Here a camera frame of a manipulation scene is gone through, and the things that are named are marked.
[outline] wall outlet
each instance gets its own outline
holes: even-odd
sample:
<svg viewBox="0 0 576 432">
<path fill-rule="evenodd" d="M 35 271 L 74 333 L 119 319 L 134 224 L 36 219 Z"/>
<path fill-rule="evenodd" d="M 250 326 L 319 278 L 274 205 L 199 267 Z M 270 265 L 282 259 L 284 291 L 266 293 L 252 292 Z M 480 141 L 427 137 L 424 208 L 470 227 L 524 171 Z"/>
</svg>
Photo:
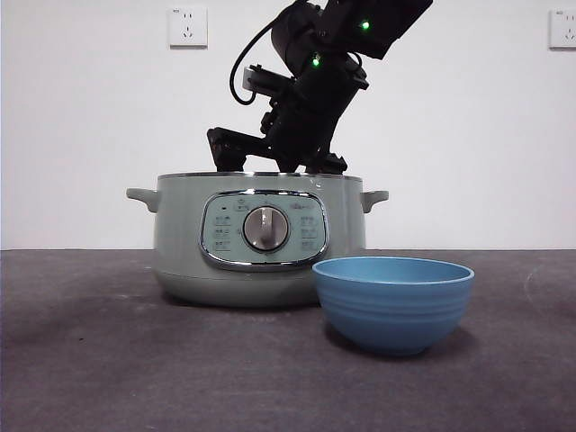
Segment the wall outlet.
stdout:
<svg viewBox="0 0 576 432">
<path fill-rule="evenodd" d="M 207 47 L 207 8 L 187 6 L 168 10 L 168 42 L 170 47 Z"/>
<path fill-rule="evenodd" d="M 576 49 L 576 9 L 550 11 L 550 48 Z"/>
</svg>

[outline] blue bowl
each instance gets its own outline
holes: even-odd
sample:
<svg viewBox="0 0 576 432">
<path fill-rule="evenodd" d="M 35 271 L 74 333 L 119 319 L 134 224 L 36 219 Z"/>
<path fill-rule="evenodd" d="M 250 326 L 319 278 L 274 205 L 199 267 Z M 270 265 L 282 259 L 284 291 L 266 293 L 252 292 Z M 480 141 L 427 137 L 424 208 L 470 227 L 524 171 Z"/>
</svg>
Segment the blue bowl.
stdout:
<svg viewBox="0 0 576 432">
<path fill-rule="evenodd" d="M 431 259 L 355 256 L 312 267 L 328 321 L 361 348 L 411 356 L 450 334 L 474 271 Z"/>
</svg>

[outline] rice cooker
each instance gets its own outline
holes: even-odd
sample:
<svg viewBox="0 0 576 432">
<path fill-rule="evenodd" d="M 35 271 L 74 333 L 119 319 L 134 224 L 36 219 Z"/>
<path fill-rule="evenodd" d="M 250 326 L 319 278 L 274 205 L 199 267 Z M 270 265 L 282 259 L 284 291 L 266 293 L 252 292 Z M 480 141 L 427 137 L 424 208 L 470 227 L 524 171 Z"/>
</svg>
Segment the rice cooker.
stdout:
<svg viewBox="0 0 576 432">
<path fill-rule="evenodd" d="M 311 266 L 365 248 L 365 213 L 388 192 L 348 175 L 161 175 L 128 189 L 156 214 L 153 272 L 170 294 L 220 306 L 317 302 Z"/>
</svg>

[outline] control knob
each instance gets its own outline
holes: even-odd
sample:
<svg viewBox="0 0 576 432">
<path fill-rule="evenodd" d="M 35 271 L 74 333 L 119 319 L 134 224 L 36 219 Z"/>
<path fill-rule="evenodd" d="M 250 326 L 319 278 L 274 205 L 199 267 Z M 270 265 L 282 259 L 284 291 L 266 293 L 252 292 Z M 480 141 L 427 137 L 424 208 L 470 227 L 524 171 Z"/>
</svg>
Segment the control knob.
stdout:
<svg viewBox="0 0 576 432">
<path fill-rule="evenodd" d="M 244 220 L 244 237 L 257 250 L 277 249 L 288 237 L 288 220 L 273 207 L 258 207 Z"/>
</svg>

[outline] cable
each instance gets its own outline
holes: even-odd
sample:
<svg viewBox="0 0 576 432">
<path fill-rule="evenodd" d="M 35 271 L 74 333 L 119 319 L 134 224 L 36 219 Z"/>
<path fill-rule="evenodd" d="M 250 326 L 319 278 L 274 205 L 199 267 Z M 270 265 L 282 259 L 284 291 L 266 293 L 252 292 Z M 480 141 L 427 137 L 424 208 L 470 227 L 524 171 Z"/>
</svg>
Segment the cable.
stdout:
<svg viewBox="0 0 576 432">
<path fill-rule="evenodd" d="M 248 43 L 248 45 L 242 50 L 242 52 L 240 52 L 240 55 L 236 59 L 236 62 L 234 63 L 234 66 L 230 71 L 230 80 L 229 80 L 229 86 L 230 91 L 232 92 L 232 96 L 234 96 L 234 99 L 236 99 L 236 101 L 239 104 L 250 105 L 256 100 L 256 92 L 252 92 L 250 99 L 248 99 L 247 101 L 241 99 L 238 93 L 236 93 L 236 88 L 234 87 L 234 77 L 236 76 L 236 72 L 238 71 L 240 63 L 242 62 L 244 57 L 248 54 L 248 52 L 252 50 L 252 47 L 256 44 L 256 42 L 258 42 L 258 40 L 262 36 L 264 36 L 270 29 L 272 29 L 275 25 L 277 25 L 278 22 L 286 16 L 286 14 L 290 13 L 295 7 L 304 5 L 307 2 L 308 0 L 295 0 L 294 3 L 292 3 L 291 5 L 286 7 L 283 11 L 281 11 L 280 14 L 276 18 L 274 18 L 264 29 L 259 31 L 258 34 L 254 38 L 252 38 L 252 40 Z"/>
<path fill-rule="evenodd" d="M 356 57 L 356 60 L 358 60 L 358 67 L 354 70 L 356 72 L 360 70 L 360 68 L 362 67 L 362 58 L 360 57 L 360 54 L 358 54 L 357 52 L 351 52 L 350 54 L 354 55 L 354 57 Z"/>
</svg>

